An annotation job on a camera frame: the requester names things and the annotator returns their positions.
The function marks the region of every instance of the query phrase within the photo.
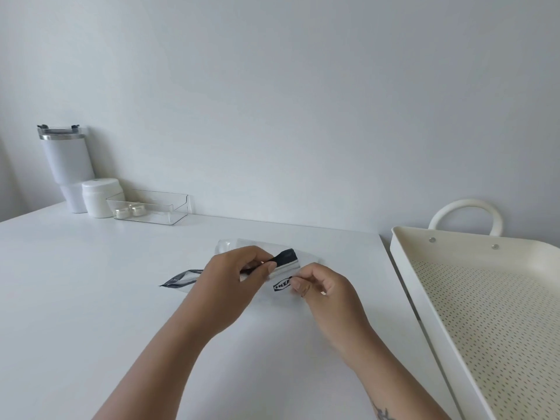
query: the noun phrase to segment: tattoo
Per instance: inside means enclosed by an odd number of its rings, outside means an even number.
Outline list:
[[[393,417],[389,417],[389,412],[387,409],[385,409],[385,412],[383,412],[383,410],[381,410],[380,408],[377,408],[377,406],[374,404],[374,402],[371,402],[371,405],[374,406],[374,411],[375,411],[375,418],[377,420],[396,420]]]

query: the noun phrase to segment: perforated tray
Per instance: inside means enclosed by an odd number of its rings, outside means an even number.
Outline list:
[[[396,227],[391,253],[466,419],[560,418],[560,249]]]

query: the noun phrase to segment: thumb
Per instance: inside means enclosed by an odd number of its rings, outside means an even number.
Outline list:
[[[276,268],[276,262],[270,261],[265,262],[255,269],[245,280],[242,281],[243,287],[245,287],[251,294],[251,298],[260,289],[260,287],[267,280],[268,276]]]
[[[290,279],[290,284],[292,288],[303,298],[309,307],[313,310],[323,301],[324,295],[313,286],[312,282],[309,282],[301,277],[292,277]]]

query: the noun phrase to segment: desk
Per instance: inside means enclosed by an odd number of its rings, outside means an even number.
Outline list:
[[[315,254],[346,275],[383,341],[453,419],[459,414],[380,237],[189,215],[174,226],[71,214],[64,204],[0,223],[0,410],[89,419],[185,294],[219,239]],[[367,419],[370,401],[303,301],[252,303],[197,361],[178,419]]]

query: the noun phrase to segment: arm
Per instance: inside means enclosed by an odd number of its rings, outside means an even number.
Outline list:
[[[449,420],[374,332],[346,277],[323,265],[310,264],[291,279],[291,285],[304,297],[325,337],[362,382],[377,419]]]
[[[175,419],[198,355],[210,339],[245,310],[276,268],[275,262],[265,262],[271,258],[271,254],[255,246],[214,256],[94,420]],[[261,265],[241,282],[239,271],[247,264]]]

